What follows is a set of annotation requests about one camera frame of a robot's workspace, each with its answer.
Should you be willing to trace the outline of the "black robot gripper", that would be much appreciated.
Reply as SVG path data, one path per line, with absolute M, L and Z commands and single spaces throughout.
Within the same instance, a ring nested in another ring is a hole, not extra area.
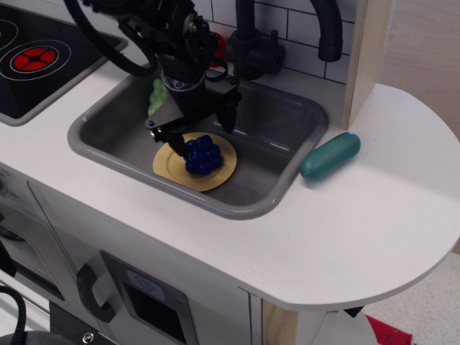
M 212 74 L 189 90 L 179 82 L 176 83 L 179 89 L 173 90 L 165 80 L 161 80 L 167 88 L 166 99 L 153 116 L 147 116 L 144 123 L 157 142 L 167 142 L 177 155 L 185 157 L 187 146 L 182 133 L 210 116 L 218 119 L 226 133 L 233 132 L 236 108 L 242 100 L 237 78 L 220 78 Z

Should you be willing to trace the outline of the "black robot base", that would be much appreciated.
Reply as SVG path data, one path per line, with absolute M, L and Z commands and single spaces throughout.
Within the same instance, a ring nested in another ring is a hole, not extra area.
M 20 308 L 14 330 L 1 336 L 1 344 L 115 344 L 58 304 L 50 302 L 49 309 L 49 329 L 27 331 L 28 310 Z

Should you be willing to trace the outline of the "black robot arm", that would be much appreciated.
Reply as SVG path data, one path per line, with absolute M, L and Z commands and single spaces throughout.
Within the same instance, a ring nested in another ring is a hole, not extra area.
M 165 119 L 146 122 L 157 142 L 166 142 L 181 157 L 188 155 L 182 132 L 190 124 L 215 114 L 222 128 L 231 133 L 236 108 L 242 96 L 239 81 L 226 71 L 207 74 L 210 63 L 226 62 L 216 57 L 217 34 L 198 15 L 192 1 L 65 1 L 78 28 L 113 64 L 136 77 L 160 71 L 166 89 L 180 109 Z M 97 32 L 82 6 L 114 18 L 118 28 L 145 55 L 149 65 L 138 65 L 115 50 Z

